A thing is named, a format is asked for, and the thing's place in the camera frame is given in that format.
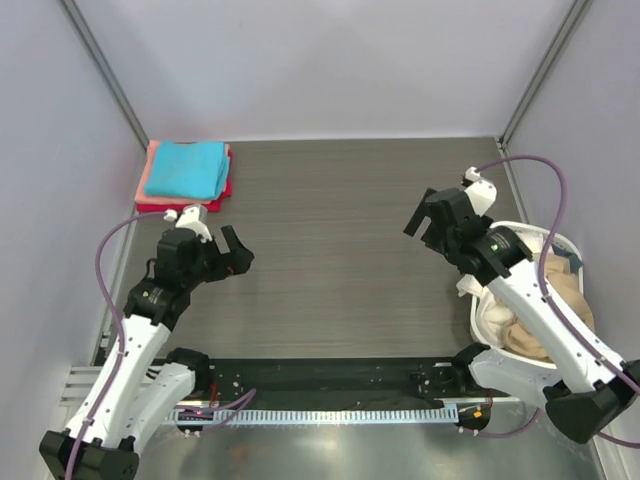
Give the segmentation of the aluminium rail left side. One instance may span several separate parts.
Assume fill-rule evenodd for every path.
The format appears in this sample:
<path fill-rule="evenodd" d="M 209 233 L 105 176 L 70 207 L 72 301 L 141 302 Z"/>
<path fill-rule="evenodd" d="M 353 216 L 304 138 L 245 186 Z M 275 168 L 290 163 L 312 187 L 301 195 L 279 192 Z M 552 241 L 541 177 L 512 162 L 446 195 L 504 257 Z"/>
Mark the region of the aluminium rail left side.
<path fill-rule="evenodd" d="M 62 406 L 80 406 L 89 395 L 102 368 L 98 366 L 72 367 L 61 395 Z"/>

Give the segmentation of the white t shirt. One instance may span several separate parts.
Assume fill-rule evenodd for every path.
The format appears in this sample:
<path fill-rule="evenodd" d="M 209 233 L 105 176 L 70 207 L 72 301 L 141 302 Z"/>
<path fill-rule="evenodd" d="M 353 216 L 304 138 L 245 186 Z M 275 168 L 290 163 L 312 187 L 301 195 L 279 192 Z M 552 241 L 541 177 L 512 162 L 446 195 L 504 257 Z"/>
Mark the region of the white t shirt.
<path fill-rule="evenodd" d="M 456 288 L 459 297 L 469 294 L 477 301 L 472 324 L 486 343 L 503 348 L 502 334 L 514 323 L 513 312 L 487 287 L 482 287 L 472 275 L 464 275 Z"/>

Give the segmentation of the aluminium frame post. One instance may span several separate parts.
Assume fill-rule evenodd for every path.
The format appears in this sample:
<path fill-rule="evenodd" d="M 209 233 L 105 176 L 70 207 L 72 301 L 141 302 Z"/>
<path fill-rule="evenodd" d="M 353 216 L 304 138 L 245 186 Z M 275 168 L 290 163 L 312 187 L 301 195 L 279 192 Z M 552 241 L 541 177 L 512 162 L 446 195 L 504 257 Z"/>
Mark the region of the aluminium frame post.
<path fill-rule="evenodd" d="M 138 143 L 143 148 L 146 148 L 149 142 L 148 135 L 77 2 L 74 0 L 60 0 L 58 4 L 67 16 L 72 29 L 85 48 Z"/>
<path fill-rule="evenodd" d="M 570 8 L 554 33 L 539 65 L 534 71 L 524 93 L 508 120 L 503 133 L 497 138 L 497 144 L 502 150 L 508 148 L 509 142 L 515 135 L 527 111 L 533 104 L 540 89 L 561 57 L 571 36 L 578 28 L 592 4 L 593 2 L 591 0 L 575 0 L 571 2 Z"/>

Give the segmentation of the folded red t shirt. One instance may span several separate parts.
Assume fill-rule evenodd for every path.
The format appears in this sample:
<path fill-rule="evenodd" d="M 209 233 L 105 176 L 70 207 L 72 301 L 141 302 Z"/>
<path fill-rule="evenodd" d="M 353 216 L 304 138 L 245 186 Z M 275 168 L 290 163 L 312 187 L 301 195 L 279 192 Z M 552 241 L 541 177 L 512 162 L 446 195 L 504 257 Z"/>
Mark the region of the folded red t shirt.
<path fill-rule="evenodd" d="M 151 174 L 156 147 L 157 143 L 152 142 L 147 148 L 146 164 L 134 197 L 136 211 L 139 213 L 163 212 L 167 209 L 179 211 L 189 205 L 200 204 L 203 205 L 208 212 L 219 212 L 223 201 L 232 196 L 232 180 L 230 175 L 227 176 L 221 195 L 215 200 L 204 201 L 192 198 L 152 197 L 145 193 L 144 187 Z"/>

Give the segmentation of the left aluminium frame post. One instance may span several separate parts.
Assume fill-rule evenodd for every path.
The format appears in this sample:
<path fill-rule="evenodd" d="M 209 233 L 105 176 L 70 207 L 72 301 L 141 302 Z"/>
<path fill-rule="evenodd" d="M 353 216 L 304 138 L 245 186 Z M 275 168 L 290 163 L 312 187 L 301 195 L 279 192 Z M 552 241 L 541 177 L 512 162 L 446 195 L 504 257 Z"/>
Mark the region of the left aluminium frame post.
<path fill-rule="evenodd" d="M 148 135 L 77 2 L 74 0 L 60 0 L 58 4 L 67 16 L 72 29 L 85 48 L 138 143 L 143 148 L 146 148 L 149 142 Z"/>

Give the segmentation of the white laundry basket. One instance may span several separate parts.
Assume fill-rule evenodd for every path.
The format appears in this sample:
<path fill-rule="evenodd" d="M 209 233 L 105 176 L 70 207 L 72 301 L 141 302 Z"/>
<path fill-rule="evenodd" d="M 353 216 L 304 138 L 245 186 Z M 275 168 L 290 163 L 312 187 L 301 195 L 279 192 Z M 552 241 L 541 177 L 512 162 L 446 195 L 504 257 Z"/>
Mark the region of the white laundry basket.
<path fill-rule="evenodd" d="M 581 253 L 579 252 L 577 247 L 570 240 L 565 238 L 564 236 L 562 236 L 560 234 L 557 234 L 553 238 L 553 242 L 551 244 L 551 249 L 549 250 L 548 253 L 555 253 L 556 255 L 567 257 L 569 259 L 571 272 L 578 275 L 579 286 L 580 286 L 580 289 L 581 289 L 581 291 L 583 293 L 583 263 L 582 263 Z M 495 349 L 499 350 L 501 353 L 505 354 L 509 358 L 514 358 L 516 360 L 521 360 L 521 361 L 527 362 L 527 363 L 529 363 L 531 365 L 535 365 L 537 367 L 550 368 L 550 369 L 553 369 L 555 367 L 555 364 L 553 362 L 552 363 L 545 363 L 545 362 L 541 362 L 541 361 L 535 361 L 535 360 L 526 358 L 524 356 L 514 354 L 514 353 L 512 353 L 512 352 L 510 352 L 510 351 L 508 351 L 508 350 L 506 350 L 504 348 L 494 347 L 493 345 L 486 343 L 485 339 L 481 336 L 481 334 L 476 330 L 475 326 L 472 324 L 472 322 L 473 322 L 472 315 L 476 313 L 476 305 L 477 305 L 477 301 L 472 297 L 471 311 L 470 311 L 470 333 L 471 333 L 471 336 L 472 336 L 474 341 L 482 343 L 482 344 L 485 344 L 485 345 L 487 345 L 487 346 L 489 346 L 491 348 L 495 348 Z"/>

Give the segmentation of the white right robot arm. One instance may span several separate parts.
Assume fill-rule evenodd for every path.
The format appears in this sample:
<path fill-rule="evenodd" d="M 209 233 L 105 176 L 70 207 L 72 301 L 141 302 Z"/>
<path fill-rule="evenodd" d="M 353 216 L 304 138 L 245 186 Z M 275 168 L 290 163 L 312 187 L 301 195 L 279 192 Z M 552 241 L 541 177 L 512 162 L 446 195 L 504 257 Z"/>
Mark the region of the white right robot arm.
<path fill-rule="evenodd" d="M 542 408 L 570 440 L 585 444 L 639 395 L 639 363 L 608 348 L 537 273 L 520 236 L 474 209 L 469 189 L 426 190 L 404 229 L 462 274 L 469 274 L 522 321 L 552 362 L 541 366 L 476 343 L 459 353 L 451 384 L 471 396 L 492 389 Z"/>

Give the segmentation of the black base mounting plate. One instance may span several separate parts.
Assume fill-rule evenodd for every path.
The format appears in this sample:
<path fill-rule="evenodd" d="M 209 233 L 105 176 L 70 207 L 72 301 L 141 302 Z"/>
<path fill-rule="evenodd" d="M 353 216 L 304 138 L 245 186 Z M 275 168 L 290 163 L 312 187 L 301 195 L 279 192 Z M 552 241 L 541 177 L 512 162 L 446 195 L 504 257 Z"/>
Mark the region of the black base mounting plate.
<path fill-rule="evenodd" d="M 171 410 L 390 411 L 455 405 L 453 425 L 487 427 L 497 392 L 479 387 L 449 357 L 212 359 L 196 369 L 194 392 Z M 228 425 L 183 428 L 210 433 Z"/>

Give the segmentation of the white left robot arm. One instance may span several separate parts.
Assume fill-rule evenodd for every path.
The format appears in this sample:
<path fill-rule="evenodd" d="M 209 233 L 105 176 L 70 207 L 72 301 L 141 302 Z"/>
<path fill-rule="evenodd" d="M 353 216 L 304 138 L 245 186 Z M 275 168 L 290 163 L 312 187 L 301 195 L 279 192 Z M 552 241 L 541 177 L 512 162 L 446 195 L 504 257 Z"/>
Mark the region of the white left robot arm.
<path fill-rule="evenodd" d="M 116 343 L 88 396 L 62 431 L 47 431 L 41 440 L 40 455 L 54 478 L 134 478 L 145 447 L 174 407 L 210 392 L 208 356 L 185 348 L 167 355 L 148 387 L 142 383 L 192 292 L 250 269 L 254 255 L 234 228 L 221 233 L 226 252 L 201 227 L 162 234 L 143 279 L 128 294 Z"/>

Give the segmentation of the beige t shirt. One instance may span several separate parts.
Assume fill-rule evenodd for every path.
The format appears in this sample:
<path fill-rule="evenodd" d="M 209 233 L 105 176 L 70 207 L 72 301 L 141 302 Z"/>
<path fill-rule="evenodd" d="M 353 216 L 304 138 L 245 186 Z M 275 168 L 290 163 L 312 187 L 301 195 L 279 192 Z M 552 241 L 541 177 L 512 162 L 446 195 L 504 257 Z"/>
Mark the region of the beige t shirt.
<path fill-rule="evenodd" d="M 573 312 L 591 331 L 594 331 L 593 313 L 580 289 L 578 275 L 571 272 L 569 259 L 555 253 L 548 253 L 544 264 L 544 275 Z M 503 348 L 514 354 L 535 361 L 552 363 L 547 351 L 515 315 L 511 315 L 511 319 L 501 328 L 500 340 Z"/>

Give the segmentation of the right aluminium frame post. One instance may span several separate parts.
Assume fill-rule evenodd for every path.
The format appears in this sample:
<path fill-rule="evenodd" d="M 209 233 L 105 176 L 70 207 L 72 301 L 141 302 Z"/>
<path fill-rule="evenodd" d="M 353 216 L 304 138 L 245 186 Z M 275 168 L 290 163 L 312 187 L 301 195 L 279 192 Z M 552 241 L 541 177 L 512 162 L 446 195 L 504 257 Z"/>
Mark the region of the right aluminium frame post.
<path fill-rule="evenodd" d="M 497 138 L 497 144 L 502 150 L 508 148 L 509 142 L 515 135 L 527 111 L 533 104 L 540 89 L 561 57 L 571 36 L 578 28 L 592 4 L 593 2 L 591 0 L 575 0 L 571 2 L 570 8 L 554 33 L 539 65 L 534 71 L 524 93 L 508 120 L 503 133 Z"/>

